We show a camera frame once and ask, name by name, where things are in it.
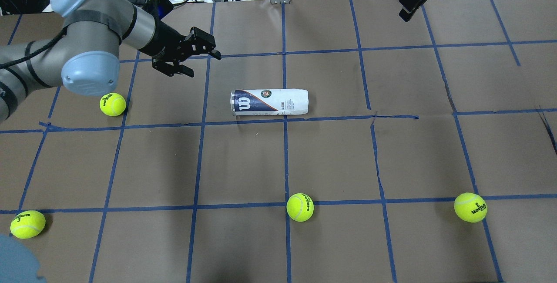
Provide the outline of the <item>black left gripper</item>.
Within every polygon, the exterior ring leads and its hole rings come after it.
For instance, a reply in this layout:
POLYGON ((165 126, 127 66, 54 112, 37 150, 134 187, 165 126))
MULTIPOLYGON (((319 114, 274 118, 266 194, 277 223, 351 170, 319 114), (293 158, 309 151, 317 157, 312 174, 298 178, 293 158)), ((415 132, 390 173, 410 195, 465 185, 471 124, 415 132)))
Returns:
POLYGON ((145 45, 144 53, 153 57, 152 67, 168 77, 186 75, 193 78, 193 69, 179 63, 192 56, 206 54, 221 60, 213 35, 198 27, 191 27, 187 35, 182 35, 163 21, 155 23, 154 34, 145 45))

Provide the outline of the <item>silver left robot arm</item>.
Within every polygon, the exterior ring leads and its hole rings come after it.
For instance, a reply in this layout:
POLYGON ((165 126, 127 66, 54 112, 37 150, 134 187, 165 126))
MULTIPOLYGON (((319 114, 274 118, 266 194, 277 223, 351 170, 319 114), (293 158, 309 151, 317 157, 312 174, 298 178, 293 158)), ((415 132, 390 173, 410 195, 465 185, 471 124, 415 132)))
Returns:
POLYGON ((183 35, 128 0, 50 0, 64 18, 56 37, 1 47, 0 116, 8 120, 40 89, 65 86, 82 96, 103 96, 117 87, 119 47, 126 44, 151 57, 152 66, 173 77, 193 77, 182 62, 209 55, 221 60, 215 37, 192 27, 183 35))

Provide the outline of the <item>yellow tennis ball near left arm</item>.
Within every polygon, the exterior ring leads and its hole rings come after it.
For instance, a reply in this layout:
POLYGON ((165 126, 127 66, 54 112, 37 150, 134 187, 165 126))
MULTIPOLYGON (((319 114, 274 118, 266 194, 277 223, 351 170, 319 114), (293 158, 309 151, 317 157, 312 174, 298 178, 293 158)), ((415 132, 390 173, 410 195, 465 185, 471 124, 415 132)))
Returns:
POLYGON ((127 101, 119 93, 108 93, 100 98, 99 107, 107 116, 120 116, 127 109, 127 101))

